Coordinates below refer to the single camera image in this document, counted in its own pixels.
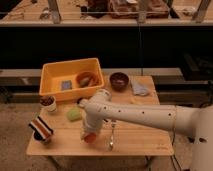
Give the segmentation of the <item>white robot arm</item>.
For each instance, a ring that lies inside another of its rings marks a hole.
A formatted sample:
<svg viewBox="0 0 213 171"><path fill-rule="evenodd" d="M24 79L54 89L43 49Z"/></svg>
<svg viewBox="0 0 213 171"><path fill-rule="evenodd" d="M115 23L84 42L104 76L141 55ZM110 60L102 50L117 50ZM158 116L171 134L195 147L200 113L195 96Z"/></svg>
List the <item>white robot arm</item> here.
<svg viewBox="0 0 213 171"><path fill-rule="evenodd" d="M175 105L137 105L111 102L106 89L98 90L78 105L86 112L86 133L96 133L104 119L114 119L166 131L194 139L190 171L213 171L213 105L192 108Z"/></svg>

